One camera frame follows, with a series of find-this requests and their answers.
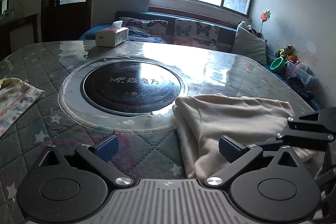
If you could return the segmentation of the cream beige garment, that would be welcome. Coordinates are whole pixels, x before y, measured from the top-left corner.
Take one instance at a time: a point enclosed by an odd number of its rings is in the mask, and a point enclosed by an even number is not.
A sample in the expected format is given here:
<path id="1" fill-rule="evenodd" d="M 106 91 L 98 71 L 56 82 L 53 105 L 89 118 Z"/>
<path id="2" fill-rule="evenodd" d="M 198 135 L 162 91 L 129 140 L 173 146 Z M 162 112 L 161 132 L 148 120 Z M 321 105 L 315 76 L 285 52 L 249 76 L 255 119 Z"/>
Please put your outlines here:
<path id="1" fill-rule="evenodd" d="M 219 152 L 221 136 L 240 144 L 266 141 L 284 129 L 294 110 L 285 101 L 203 94 L 178 97 L 173 113 L 186 176 L 203 181 L 229 165 Z"/>

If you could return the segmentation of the grey quilted star tablecloth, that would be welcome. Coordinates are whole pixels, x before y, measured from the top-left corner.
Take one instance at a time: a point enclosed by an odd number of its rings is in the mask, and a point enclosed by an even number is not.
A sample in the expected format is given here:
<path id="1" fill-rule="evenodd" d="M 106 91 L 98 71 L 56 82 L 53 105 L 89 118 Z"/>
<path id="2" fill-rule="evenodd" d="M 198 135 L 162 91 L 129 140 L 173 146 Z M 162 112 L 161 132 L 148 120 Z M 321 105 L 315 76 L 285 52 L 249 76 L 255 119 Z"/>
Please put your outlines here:
<path id="1" fill-rule="evenodd" d="M 120 148 L 109 163 L 138 178 L 184 178 L 173 102 L 136 117 L 102 111 L 81 94 L 82 79 L 109 63 L 144 61 L 149 67 L 125 75 L 158 86 L 174 80 L 183 96 L 223 94 L 287 101 L 296 114 L 310 106 L 286 84 L 248 57 L 171 44 L 124 42 L 116 48 L 92 40 L 25 46 L 1 61 L 1 77 L 26 81 L 44 94 L 1 136 L 1 223 L 24 223 L 15 199 L 18 186 L 49 144 L 71 154 L 81 144 L 96 144 L 111 133 Z"/>

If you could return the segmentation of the black round induction cooktop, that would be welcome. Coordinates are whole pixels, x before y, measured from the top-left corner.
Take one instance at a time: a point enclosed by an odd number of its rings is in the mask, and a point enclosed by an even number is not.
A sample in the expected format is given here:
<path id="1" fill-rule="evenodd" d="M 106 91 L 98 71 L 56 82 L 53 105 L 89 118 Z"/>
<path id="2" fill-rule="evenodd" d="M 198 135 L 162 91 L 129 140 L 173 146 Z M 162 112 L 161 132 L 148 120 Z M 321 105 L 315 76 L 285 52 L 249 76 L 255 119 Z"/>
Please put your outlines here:
<path id="1" fill-rule="evenodd" d="M 146 61 L 118 61 L 100 65 L 81 82 L 81 94 L 106 113 L 136 116 L 171 105 L 185 91 L 172 70 Z"/>

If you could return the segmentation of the green plastic bowl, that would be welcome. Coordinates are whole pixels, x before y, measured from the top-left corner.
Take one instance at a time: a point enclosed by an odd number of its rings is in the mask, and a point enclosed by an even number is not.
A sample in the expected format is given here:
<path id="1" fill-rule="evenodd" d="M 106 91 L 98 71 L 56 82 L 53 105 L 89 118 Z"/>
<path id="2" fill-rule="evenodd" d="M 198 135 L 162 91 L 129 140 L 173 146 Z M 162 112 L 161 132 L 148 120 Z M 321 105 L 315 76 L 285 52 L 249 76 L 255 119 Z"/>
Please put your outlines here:
<path id="1" fill-rule="evenodd" d="M 286 67 L 286 60 L 283 57 L 276 58 L 270 65 L 270 70 L 273 73 L 279 73 Z"/>

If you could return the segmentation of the plush toys pile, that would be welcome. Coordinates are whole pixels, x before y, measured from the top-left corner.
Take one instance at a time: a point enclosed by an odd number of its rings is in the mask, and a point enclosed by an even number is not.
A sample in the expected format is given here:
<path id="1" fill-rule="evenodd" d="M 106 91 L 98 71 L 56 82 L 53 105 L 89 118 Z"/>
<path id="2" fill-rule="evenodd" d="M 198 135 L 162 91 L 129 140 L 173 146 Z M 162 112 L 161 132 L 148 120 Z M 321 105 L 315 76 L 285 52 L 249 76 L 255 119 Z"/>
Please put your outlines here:
<path id="1" fill-rule="evenodd" d="M 295 55 L 295 49 L 294 46 L 290 45 L 286 45 L 284 48 L 277 50 L 274 53 L 274 56 L 279 58 L 283 58 L 286 61 L 290 61 L 293 63 L 297 62 L 297 56 Z"/>

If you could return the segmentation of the floral fabric pouch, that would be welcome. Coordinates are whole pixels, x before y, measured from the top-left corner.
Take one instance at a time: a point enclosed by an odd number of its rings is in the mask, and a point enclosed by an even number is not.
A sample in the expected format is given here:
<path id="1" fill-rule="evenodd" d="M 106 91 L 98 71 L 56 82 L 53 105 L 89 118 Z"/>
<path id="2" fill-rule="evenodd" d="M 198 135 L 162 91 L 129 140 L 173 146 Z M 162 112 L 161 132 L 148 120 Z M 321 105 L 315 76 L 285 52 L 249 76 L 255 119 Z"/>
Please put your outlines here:
<path id="1" fill-rule="evenodd" d="M 1 136 L 44 93 L 17 78 L 1 79 Z"/>

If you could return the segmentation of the plain grey pillow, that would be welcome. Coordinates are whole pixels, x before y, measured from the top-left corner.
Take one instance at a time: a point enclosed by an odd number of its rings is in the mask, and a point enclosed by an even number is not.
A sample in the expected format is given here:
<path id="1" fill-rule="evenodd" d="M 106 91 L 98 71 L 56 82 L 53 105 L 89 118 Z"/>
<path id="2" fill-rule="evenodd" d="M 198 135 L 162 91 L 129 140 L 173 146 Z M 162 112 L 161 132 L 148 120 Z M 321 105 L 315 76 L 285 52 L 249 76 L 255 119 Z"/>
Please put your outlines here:
<path id="1" fill-rule="evenodd" d="M 249 57 L 266 66 L 266 43 L 249 31 L 250 26 L 244 21 L 239 23 L 231 53 Z"/>

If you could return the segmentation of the white tissue box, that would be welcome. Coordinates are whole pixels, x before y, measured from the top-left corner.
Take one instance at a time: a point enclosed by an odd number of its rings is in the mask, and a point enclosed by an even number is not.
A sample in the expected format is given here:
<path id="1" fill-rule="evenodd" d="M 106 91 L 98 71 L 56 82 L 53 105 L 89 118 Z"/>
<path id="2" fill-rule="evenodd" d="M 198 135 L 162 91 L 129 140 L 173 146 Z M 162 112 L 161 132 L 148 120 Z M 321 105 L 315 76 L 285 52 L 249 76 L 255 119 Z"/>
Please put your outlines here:
<path id="1" fill-rule="evenodd" d="M 129 36 L 129 28 L 124 27 L 122 20 L 112 23 L 108 28 L 104 28 L 96 32 L 96 46 L 114 48 L 119 44 L 127 41 Z"/>

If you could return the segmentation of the colourful pinwheel toy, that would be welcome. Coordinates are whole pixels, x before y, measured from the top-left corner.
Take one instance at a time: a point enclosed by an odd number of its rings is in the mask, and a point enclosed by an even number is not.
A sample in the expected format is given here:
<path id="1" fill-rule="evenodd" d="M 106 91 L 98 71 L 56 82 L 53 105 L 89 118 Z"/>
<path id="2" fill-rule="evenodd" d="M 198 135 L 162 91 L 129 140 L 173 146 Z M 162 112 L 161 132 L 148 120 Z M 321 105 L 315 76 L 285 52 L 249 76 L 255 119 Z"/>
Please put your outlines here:
<path id="1" fill-rule="evenodd" d="M 260 19 L 261 19 L 260 33 L 261 34 L 262 34 L 262 31 L 263 31 L 263 25 L 264 25 L 265 22 L 270 20 L 270 16 L 271 16 L 270 9 L 266 9 L 265 11 L 263 11 L 261 13 L 261 15 L 260 15 Z"/>

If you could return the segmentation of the left butterfly cushion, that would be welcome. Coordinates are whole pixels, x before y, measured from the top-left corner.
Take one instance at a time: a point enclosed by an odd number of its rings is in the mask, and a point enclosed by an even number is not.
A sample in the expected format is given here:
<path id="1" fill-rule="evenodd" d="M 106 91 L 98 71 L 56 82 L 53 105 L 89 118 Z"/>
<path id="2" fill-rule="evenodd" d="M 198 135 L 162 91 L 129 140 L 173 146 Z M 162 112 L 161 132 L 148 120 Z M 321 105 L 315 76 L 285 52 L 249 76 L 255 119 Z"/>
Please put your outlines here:
<path id="1" fill-rule="evenodd" d="M 168 22 L 159 19 L 136 19 L 120 17 L 122 26 L 129 29 L 128 40 L 134 42 L 148 42 L 166 44 L 165 36 Z"/>

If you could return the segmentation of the butterfly cushion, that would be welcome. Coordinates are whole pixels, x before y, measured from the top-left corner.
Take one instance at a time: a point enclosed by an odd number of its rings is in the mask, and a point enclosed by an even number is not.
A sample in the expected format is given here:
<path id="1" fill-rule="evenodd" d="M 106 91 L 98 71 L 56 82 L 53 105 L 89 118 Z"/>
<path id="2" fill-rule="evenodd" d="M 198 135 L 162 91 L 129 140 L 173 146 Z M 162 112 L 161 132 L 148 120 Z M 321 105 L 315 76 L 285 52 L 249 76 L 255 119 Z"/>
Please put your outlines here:
<path id="1" fill-rule="evenodd" d="M 166 44 L 165 36 L 168 22 L 159 19 L 136 19 L 120 17 L 122 26 L 129 29 L 128 40 L 134 42 L 148 42 Z"/>
<path id="2" fill-rule="evenodd" d="M 188 19 L 176 19 L 173 43 L 180 46 L 217 50 L 219 27 Z"/>

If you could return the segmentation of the right butterfly cushion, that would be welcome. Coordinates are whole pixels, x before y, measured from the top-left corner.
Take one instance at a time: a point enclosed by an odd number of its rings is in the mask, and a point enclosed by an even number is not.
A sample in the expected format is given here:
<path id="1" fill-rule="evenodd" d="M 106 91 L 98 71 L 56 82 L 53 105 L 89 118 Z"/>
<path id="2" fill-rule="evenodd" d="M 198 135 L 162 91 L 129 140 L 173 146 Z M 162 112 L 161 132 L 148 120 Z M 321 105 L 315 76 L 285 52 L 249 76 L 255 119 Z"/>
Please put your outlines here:
<path id="1" fill-rule="evenodd" d="M 173 43 L 180 46 L 217 50 L 219 27 L 188 19 L 176 19 Z"/>

